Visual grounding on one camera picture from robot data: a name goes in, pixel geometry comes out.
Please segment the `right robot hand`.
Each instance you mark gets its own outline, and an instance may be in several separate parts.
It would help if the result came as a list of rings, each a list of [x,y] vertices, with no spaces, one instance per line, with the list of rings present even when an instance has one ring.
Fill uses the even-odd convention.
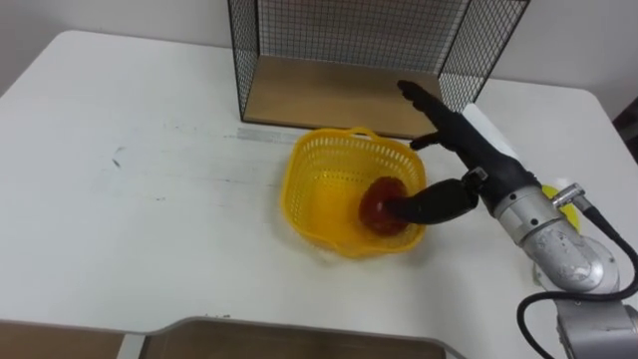
[[[383,201],[383,209],[408,223],[439,224],[477,207],[482,200],[489,212],[516,191],[539,187],[540,182],[520,161],[494,147],[462,114],[450,110],[420,85],[400,80],[403,97],[423,113],[436,130],[410,142],[414,151],[440,145],[455,153],[468,171],[459,179],[445,179],[412,196]]]

